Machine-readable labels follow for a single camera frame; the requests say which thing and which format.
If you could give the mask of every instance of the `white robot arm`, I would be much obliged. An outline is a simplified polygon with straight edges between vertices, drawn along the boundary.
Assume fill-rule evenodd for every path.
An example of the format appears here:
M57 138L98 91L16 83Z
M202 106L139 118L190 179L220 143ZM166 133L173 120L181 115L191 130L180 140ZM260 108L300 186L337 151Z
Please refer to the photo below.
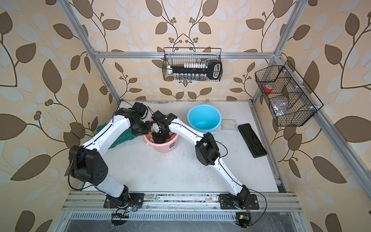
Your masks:
M107 197L116 202L117 207L125 206L130 199L128 188L109 174L102 157L120 134L128 128L132 128L133 135L144 135L151 131L150 122L142 121L145 118L145 112L148 112L147 107L139 102L129 109L120 108L115 112L112 121L96 136L80 147L73 146L69 152L71 176L89 182L100 191L107 193ZM186 139L195 146L197 159L203 165L212 167L225 181L234 205L241 209L247 206L250 192L223 162L211 133L203 134L190 128L174 114L164 115L156 111L152 119L154 120L153 127L158 128L152 133L155 143L163 143L170 138L170 132Z

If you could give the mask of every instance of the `white table surface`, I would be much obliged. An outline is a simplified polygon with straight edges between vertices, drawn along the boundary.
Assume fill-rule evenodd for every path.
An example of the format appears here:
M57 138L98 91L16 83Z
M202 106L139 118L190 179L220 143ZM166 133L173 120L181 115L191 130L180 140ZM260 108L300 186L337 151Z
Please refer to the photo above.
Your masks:
M153 111L173 113L188 124L188 111L200 104L216 107L222 119L234 119L237 125L250 123L260 137L248 102L144 102ZM126 102L121 107L129 108ZM253 158L239 131L220 130L213 134L215 140L228 149L224 163L235 177L248 188L259 192L278 192L266 156ZM221 156L226 150L218 144ZM150 192L227 192L224 181L214 170L202 165L196 158L193 145L179 137L177 147L166 154L146 145L143 136L111 148L104 156L109 173L129 191Z

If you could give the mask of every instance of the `wire basket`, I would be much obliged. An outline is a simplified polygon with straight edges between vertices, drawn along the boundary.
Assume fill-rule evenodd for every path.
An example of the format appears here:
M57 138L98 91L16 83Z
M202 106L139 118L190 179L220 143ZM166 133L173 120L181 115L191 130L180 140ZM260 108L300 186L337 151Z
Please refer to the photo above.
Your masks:
M272 65L259 70L255 73L255 79L276 125L300 127L323 106L323 103L300 74L303 84L296 83L286 64L287 62L285 65ZM318 103L313 103L302 88L309 88L309 93L314 93Z
M220 81L221 48L164 48L165 81Z

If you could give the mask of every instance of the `wire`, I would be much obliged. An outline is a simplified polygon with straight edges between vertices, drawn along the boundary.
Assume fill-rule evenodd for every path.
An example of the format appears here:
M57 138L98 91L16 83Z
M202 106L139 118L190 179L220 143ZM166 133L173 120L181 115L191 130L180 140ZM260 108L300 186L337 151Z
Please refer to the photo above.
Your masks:
M265 213L265 211L267 210L267 199L265 198L265 196L263 195L263 194L261 194L261 193L259 193L260 195L262 195L263 197L264 197L264 199L265 199L265 209L264 209L264 211L263 211L263 213L262 213L262 215L254 222L254 223L252 223L251 225L249 225L249 226L252 226L252 225L255 225L259 220L260 220L260 218L262 218L262 216L264 215L264 213Z
M71 164L70 164L70 170L71 170L72 163L73 163L74 160L75 160L75 158L71 161ZM67 179L68 179L68 185L69 185L70 188L72 188L73 190L83 190L83 189L89 188L89 187L91 187L91 186L94 186L94 185L89 185L89 186L87 186L87 187L85 187L85 188L75 189L74 187L71 186L71 183L70 183L70 181L69 181L69 176L70 176L70 174L68 173L68 177L67 177Z

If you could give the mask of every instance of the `wallpaper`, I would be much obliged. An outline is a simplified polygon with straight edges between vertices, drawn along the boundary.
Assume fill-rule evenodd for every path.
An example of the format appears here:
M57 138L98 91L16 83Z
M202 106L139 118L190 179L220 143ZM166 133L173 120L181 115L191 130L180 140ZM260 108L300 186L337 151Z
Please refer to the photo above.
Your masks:
M293 0L71 0L95 50L272 52Z
M0 1L0 22L1 230L50 231L70 191L69 148L115 102L55 1Z
M313 232L369 231L371 201L315 119L277 127L265 101L256 107L288 191L298 196Z
M104 67L123 99L138 100L237 100L251 99L257 89L254 73L264 59L226 59L221 81L165 81L162 60L106 59Z
M312 5L306 7L283 57L315 89L330 120L370 170L371 1Z

